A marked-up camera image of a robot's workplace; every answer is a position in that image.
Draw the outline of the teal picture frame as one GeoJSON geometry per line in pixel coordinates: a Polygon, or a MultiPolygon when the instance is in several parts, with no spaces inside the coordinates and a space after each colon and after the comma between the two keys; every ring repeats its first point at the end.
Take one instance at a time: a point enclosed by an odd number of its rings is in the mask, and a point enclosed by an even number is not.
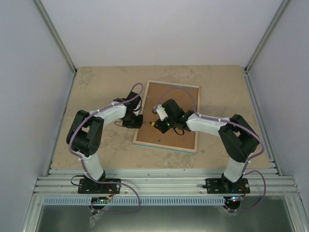
{"type": "MultiPolygon", "coordinates": [[[[142,100],[143,122],[157,121],[159,116],[152,113],[152,110],[158,103],[164,103],[169,99],[175,100],[185,112],[193,110],[194,103],[199,109],[200,94],[200,86],[149,80],[142,100]]],[[[173,129],[161,133],[154,126],[143,124],[140,129],[136,129],[133,144],[196,154],[198,133],[185,132],[181,135],[181,130],[176,131],[178,133],[173,129]]]]}

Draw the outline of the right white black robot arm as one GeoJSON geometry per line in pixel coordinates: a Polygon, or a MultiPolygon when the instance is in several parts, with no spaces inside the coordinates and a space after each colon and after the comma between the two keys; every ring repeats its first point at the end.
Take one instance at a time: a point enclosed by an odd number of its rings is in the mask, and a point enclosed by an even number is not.
{"type": "Polygon", "coordinates": [[[242,116],[219,118],[200,114],[196,110],[185,112],[173,99],[156,105],[153,113],[159,116],[153,126],[161,133],[166,133],[169,129],[180,129],[221,138],[229,155],[228,165],[221,177],[222,189],[232,193],[239,188],[239,180],[250,157],[262,143],[242,116]]]}

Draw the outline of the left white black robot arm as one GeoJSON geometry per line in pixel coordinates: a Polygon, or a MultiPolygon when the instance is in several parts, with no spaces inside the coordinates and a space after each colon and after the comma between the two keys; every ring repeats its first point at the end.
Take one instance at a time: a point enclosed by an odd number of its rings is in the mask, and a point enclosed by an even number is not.
{"type": "Polygon", "coordinates": [[[106,187],[105,171],[98,158],[103,128],[117,120],[121,127],[141,128],[143,115],[140,109],[141,97],[132,91],[125,99],[117,98],[102,109],[91,112],[80,110],[76,113],[66,143],[70,153],[81,161],[85,178],[90,180],[89,187],[95,193],[104,191],[106,187]]]}

